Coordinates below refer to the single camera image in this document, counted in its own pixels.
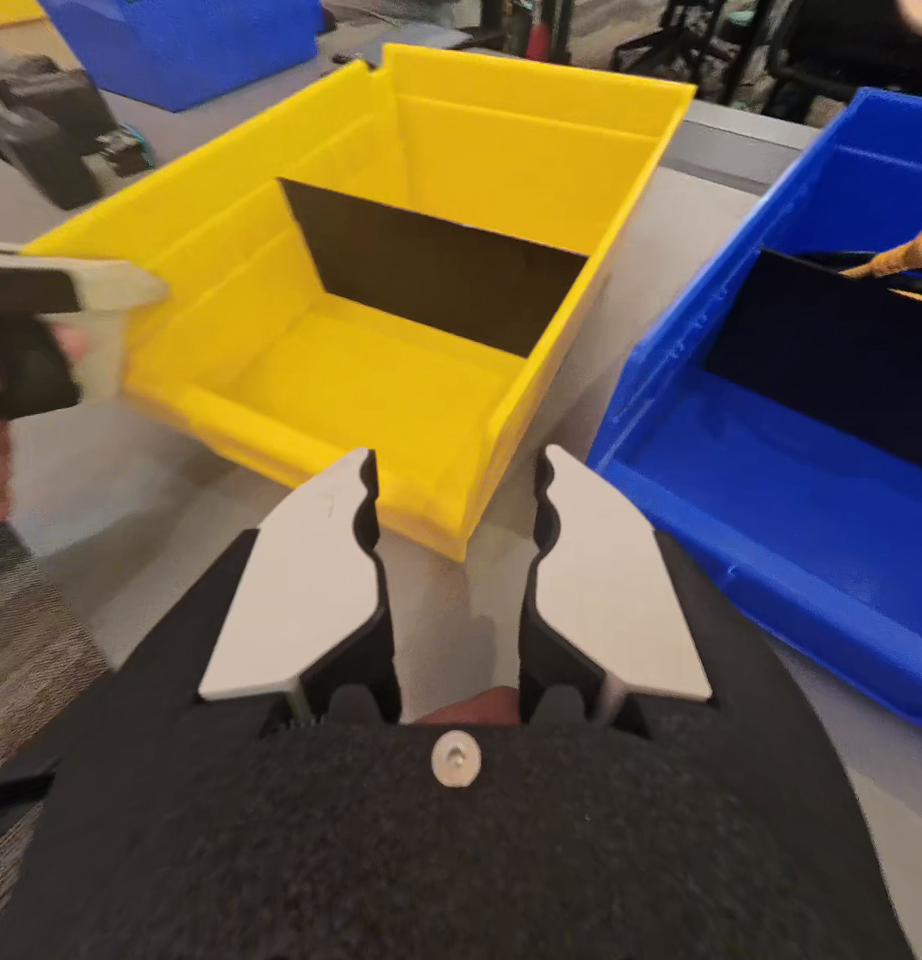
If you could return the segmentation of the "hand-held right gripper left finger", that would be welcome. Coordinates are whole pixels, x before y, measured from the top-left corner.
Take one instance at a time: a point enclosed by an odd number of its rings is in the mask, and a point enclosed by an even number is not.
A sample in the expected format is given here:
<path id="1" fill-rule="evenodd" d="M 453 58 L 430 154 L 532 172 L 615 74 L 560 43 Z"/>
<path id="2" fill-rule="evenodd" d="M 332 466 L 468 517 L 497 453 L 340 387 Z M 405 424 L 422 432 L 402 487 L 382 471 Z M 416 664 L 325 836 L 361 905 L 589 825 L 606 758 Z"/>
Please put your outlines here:
<path id="1" fill-rule="evenodd" d="M 374 450 L 352 450 L 259 524 L 198 688 L 204 701 L 331 701 L 347 685 L 395 701 L 377 466 Z"/>

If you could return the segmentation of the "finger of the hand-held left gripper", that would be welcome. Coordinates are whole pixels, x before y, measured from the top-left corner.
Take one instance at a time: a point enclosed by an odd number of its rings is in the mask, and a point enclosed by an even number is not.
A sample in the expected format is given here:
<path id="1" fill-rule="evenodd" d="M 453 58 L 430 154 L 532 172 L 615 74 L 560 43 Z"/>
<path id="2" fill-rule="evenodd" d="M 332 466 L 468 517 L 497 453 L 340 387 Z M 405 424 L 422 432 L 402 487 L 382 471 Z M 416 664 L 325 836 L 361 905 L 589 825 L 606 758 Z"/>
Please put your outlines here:
<path id="1" fill-rule="evenodd" d="M 127 261 L 27 255 L 0 243 L 0 314 L 122 313 L 167 292 L 166 282 Z"/>
<path id="2" fill-rule="evenodd" d="M 107 402 L 123 392 L 126 337 L 133 309 L 51 314 L 81 403 Z"/>

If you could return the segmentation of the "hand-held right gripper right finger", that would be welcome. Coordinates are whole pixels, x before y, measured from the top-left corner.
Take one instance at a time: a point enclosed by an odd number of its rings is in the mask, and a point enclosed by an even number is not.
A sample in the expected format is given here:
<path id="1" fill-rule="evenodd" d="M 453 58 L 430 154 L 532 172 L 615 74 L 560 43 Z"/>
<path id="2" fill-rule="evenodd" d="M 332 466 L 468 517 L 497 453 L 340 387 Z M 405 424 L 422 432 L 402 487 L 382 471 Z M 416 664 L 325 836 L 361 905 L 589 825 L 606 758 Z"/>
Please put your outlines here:
<path id="1" fill-rule="evenodd" d="M 537 513 L 519 624 L 522 702 L 550 688 L 583 703 L 712 695 L 656 531 L 561 446 L 539 451 Z"/>

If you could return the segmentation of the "blue storage bin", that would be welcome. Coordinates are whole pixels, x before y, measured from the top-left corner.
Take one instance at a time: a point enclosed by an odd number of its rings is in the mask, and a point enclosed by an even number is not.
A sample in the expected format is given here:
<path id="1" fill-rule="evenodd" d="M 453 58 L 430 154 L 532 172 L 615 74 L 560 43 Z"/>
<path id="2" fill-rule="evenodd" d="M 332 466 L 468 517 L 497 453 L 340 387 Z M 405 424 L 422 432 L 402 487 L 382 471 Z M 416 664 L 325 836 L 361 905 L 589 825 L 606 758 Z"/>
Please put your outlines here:
<path id="1" fill-rule="evenodd" d="M 41 1 L 96 88 L 180 113 L 313 60 L 318 1 Z"/>
<path id="2" fill-rule="evenodd" d="M 922 98 L 859 91 L 635 346 L 587 464 L 749 618 L 922 728 L 922 467 L 704 368 L 763 249 L 922 229 Z"/>

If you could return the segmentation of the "black electronic equipment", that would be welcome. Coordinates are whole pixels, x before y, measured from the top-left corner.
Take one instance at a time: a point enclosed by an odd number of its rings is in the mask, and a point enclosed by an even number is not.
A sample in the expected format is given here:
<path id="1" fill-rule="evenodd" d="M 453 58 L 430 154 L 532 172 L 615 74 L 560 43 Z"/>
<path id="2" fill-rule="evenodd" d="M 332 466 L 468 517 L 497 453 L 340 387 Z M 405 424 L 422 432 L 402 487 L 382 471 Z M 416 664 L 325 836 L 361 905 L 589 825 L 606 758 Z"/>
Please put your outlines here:
<path id="1" fill-rule="evenodd" d="M 102 174 L 125 180 L 156 167 L 147 139 L 116 118 L 88 73 L 46 54 L 0 62 L 0 161 L 64 211 L 100 200 Z"/>

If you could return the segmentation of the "dark bin divider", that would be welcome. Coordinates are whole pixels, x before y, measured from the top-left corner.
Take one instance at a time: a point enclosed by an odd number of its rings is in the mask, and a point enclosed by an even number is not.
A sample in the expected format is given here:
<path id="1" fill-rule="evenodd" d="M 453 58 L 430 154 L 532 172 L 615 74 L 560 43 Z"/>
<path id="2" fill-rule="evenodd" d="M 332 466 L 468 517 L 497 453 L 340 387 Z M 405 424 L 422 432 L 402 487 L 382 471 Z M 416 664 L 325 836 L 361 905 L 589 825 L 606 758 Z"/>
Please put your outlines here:
<path id="1" fill-rule="evenodd" d="M 527 358 L 586 256 L 282 177 L 327 294 Z"/>
<path id="2" fill-rule="evenodd" d="M 706 372 L 922 469 L 922 300 L 762 249 Z"/>

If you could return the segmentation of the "black office chair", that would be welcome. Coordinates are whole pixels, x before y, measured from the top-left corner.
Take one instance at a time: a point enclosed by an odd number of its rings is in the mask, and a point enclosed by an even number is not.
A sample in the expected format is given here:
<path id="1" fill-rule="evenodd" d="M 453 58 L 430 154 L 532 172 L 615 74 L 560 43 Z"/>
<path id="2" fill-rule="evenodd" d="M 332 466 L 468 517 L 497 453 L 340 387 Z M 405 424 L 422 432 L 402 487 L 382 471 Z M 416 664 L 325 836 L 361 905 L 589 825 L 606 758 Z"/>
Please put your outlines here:
<path id="1" fill-rule="evenodd" d="M 862 88 L 922 97 L 922 2 L 666 2 L 611 52 L 616 73 L 673 79 L 722 106 L 806 124 Z"/>

